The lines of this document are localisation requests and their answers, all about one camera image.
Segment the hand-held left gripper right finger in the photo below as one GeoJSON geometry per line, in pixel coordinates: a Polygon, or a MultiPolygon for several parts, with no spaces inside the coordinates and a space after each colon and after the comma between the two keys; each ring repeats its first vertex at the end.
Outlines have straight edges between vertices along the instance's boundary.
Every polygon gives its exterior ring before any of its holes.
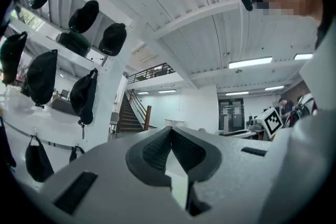
{"type": "Polygon", "coordinates": [[[189,200],[196,215],[180,210],[172,223],[260,223],[262,209],[286,153],[286,137],[272,142],[172,128],[181,164],[188,161],[189,200]]]}

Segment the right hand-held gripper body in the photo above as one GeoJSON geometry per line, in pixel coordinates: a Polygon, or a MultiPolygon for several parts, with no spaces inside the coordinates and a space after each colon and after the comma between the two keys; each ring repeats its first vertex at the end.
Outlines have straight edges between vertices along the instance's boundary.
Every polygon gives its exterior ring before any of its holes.
{"type": "Polygon", "coordinates": [[[271,141],[276,132],[283,127],[281,117],[275,108],[269,108],[250,121],[249,130],[258,134],[258,139],[271,141]]]}

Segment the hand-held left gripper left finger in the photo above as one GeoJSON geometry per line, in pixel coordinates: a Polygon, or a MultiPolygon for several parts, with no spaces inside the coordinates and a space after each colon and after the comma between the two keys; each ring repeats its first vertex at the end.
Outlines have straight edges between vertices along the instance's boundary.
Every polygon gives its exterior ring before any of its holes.
{"type": "Polygon", "coordinates": [[[44,183],[37,207],[56,223],[192,223],[169,188],[146,185],[128,169],[128,149],[153,134],[155,130],[144,131],[87,151],[44,183]],[[85,171],[97,174],[97,179],[70,215],[55,201],[85,171]]]}

